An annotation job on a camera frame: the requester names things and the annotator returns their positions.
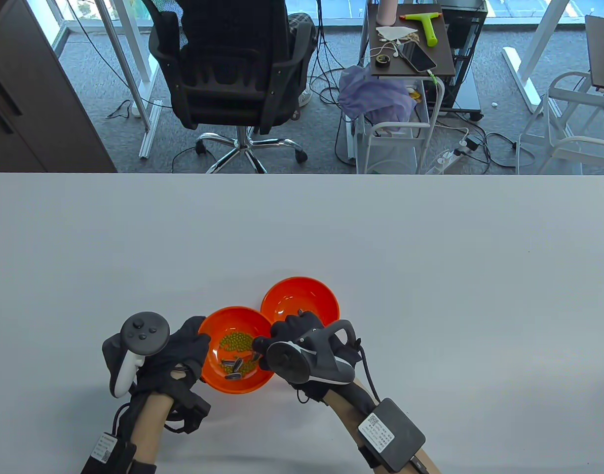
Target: pants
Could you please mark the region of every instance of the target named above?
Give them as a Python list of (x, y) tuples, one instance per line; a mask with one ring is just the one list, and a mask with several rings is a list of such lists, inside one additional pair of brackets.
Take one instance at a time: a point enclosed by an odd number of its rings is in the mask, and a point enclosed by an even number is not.
[(291, 41), (291, 53), (293, 53), (293, 45), (295, 44), (296, 35), (298, 34), (298, 25), (300, 23), (311, 23), (311, 43), (309, 43), (308, 55), (311, 56), (317, 45), (317, 28), (313, 23), (313, 19), (307, 13), (291, 13), (289, 15), (289, 33)]

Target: white card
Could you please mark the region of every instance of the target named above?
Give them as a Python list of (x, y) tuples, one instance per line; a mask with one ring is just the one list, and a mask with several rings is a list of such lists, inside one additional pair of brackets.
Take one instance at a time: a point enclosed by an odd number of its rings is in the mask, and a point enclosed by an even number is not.
[(363, 423), (359, 425), (359, 432), (379, 453), (381, 453), (394, 439), (394, 434), (374, 413), (370, 413), (368, 417), (363, 420)]
[(94, 447), (94, 451), (92, 451), (92, 458), (101, 461), (103, 464), (107, 464), (116, 443), (117, 438), (114, 438), (114, 436), (106, 433), (101, 434), (101, 437)]

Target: tape roll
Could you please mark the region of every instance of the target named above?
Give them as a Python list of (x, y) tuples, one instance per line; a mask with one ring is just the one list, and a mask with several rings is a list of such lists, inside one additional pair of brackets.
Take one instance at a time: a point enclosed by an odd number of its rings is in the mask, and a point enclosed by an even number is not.
[(389, 68), (390, 67), (390, 56), (388, 56), (387, 54), (379, 54), (377, 56), (377, 58), (375, 59), (375, 65), (377, 65), (377, 68)]

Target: sneaker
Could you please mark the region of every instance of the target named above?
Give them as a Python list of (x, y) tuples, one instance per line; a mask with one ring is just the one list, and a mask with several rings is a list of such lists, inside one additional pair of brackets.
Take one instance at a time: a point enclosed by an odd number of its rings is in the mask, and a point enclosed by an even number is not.
[(307, 84), (304, 91), (302, 91), (302, 93), (298, 97), (298, 107), (306, 106), (306, 104), (311, 101), (311, 97), (313, 97), (313, 91), (311, 90), (311, 87)]

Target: forearm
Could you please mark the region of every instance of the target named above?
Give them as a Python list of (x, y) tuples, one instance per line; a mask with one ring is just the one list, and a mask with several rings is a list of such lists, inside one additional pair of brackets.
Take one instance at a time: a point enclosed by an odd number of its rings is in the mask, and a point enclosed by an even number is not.
[(171, 408), (173, 408), (173, 399), (168, 395), (159, 393), (149, 395), (131, 434), (131, 442), (137, 447), (133, 460), (155, 464), (162, 431)]
[[(356, 442), (357, 447), (362, 447), (363, 439), (359, 435), (357, 428), (363, 422), (365, 417), (363, 414), (356, 408), (354, 408), (349, 402), (345, 401), (342, 396), (338, 395), (332, 390), (326, 394), (324, 397), (324, 401), (333, 409), (336, 415), (340, 418), (343, 426), (345, 426), (346, 430), (352, 436), (354, 442)], [(427, 456), (426, 452), (420, 449), (416, 456), (425, 465), (430, 474), (440, 474), (440, 471), (432, 462), (432, 460)], [(376, 467), (374, 469), (375, 474), (387, 474), (387, 470), (383, 466)], [(412, 465), (406, 465), (400, 472), (400, 474), (418, 474), (417, 471), (412, 467)]]

